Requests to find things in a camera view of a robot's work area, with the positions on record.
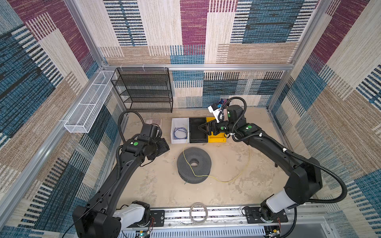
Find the white plastic bin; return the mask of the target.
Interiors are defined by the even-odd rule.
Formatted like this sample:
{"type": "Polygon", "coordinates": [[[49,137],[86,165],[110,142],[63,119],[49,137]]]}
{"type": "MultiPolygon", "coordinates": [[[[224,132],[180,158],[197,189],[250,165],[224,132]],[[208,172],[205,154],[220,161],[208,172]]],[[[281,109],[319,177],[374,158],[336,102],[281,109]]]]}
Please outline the white plastic bin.
{"type": "Polygon", "coordinates": [[[172,118],[170,131],[172,144],[189,143],[189,132],[189,118],[172,118]]]}

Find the yellow plastic bin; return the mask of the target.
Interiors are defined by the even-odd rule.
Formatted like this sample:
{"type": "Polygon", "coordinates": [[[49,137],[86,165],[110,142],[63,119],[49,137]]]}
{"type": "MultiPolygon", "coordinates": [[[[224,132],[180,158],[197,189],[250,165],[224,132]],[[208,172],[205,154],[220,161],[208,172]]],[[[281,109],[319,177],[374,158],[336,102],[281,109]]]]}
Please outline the yellow plastic bin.
{"type": "Polygon", "coordinates": [[[208,143],[225,143],[227,138],[225,137],[225,135],[223,133],[219,133],[218,135],[216,135],[214,132],[213,132],[213,126],[217,123],[217,122],[212,122],[212,121],[216,121],[215,118],[213,117],[207,117],[206,118],[206,122],[209,124],[209,129],[208,131],[210,132],[210,135],[208,136],[208,143]]]}

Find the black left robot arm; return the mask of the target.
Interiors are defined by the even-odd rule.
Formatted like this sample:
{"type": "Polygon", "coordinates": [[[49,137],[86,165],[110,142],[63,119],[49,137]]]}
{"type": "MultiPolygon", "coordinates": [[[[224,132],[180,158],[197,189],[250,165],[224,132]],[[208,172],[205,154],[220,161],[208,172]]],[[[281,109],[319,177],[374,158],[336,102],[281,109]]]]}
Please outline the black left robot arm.
{"type": "Polygon", "coordinates": [[[116,151],[115,167],[87,204],[73,211],[72,227],[79,238],[117,238],[131,225],[147,228],[147,234],[153,229],[148,203],[134,201],[122,209],[117,204],[137,168],[169,151],[169,145],[156,124],[143,123],[140,133],[130,139],[125,139],[122,130],[119,134],[123,144],[116,151]]]}

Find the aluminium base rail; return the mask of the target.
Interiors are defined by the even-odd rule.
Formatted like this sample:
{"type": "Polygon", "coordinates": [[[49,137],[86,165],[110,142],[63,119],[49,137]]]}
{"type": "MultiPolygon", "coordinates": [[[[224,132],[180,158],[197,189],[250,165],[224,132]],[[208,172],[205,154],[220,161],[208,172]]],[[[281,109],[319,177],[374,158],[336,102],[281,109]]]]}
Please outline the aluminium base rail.
{"type": "Polygon", "coordinates": [[[265,223],[259,218],[258,205],[195,206],[153,208],[152,231],[131,226],[121,238],[335,238],[326,209],[304,204],[285,209],[278,218],[265,223]]]}

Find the black plastic bin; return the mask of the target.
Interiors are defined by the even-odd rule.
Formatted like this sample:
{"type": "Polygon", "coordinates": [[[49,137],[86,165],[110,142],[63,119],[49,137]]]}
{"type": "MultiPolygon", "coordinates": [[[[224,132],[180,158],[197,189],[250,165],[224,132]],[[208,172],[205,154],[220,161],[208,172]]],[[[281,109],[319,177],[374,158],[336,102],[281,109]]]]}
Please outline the black plastic bin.
{"type": "Polygon", "coordinates": [[[198,127],[206,123],[206,118],[189,118],[190,125],[190,143],[207,143],[208,135],[200,130],[198,127]]]}

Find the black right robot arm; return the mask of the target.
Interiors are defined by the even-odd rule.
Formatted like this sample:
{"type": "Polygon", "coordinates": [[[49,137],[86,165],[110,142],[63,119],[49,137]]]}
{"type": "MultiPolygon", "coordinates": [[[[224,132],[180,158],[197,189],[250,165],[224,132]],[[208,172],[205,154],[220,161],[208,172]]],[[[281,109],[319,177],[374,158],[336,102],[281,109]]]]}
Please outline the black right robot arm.
{"type": "Polygon", "coordinates": [[[329,169],[320,165],[313,157],[307,159],[270,137],[262,128],[254,123],[248,123],[245,118],[247,103],[241,97],[232,97],[223,104],[212,104],[208,107],[215,117],[213,121],[199,126],[208,135],[223,133],[231,136],[234,142],[243,142],[257,149],[289,177],[284,188],[261,203],[261,217],[274,220],[277,213],[286,208],[296,208],[306,202],[332,204],[342,201],[348,193],[344,181],[329,169]],[[233,100],[239,100],[243,106],[231,105],[233,100]],[[322,172],[334,178],[341,187],[341,194],[331,199],[314,199],[313,196],[322,189],[322,172]]]}

